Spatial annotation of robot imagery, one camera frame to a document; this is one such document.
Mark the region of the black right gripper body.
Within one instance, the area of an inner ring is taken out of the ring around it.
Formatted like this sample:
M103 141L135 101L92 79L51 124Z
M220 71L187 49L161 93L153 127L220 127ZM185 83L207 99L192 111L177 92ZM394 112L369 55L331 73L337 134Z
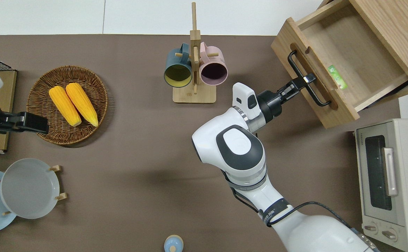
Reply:
M282 105L295 96L295 85L287 84L277 92L265 90L259 94L259 106L265 119L274 119L282 113Z

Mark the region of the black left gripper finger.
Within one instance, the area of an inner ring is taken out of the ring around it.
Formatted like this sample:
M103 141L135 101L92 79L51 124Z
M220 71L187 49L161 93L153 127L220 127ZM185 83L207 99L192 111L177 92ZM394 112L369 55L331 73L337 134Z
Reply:
M41 134L48 134L49 133L48 119L43 116L38 116L36 114L25 112L24 128L28 131Z

